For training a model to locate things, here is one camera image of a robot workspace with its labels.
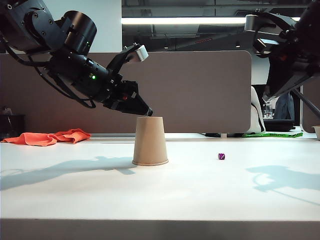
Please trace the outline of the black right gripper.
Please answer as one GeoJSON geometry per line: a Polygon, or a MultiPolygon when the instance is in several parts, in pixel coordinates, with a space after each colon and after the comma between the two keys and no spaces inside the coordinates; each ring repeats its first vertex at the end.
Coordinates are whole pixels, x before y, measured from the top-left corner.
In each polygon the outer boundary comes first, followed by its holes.
{"type": "Polygon", "coordinates": [[[268,79],[262,94],[265,101],[320,77],[315,30],[283,30],[276,39],[256,30],[252,45],[259,58],[269,60],[268,79]]]}

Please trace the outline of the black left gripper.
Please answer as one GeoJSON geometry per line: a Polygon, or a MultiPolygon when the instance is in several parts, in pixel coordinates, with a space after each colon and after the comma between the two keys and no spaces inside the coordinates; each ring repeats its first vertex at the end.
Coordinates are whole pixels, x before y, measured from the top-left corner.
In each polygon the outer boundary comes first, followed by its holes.
{"type": "Polygon", "coordinates": [[[106,108],[122,113],[152,116],[153,110],[138,93],[138,83],[136,81],[123,80],[113,89],[110,97],[103,101],[102,104],[106,108]]]}

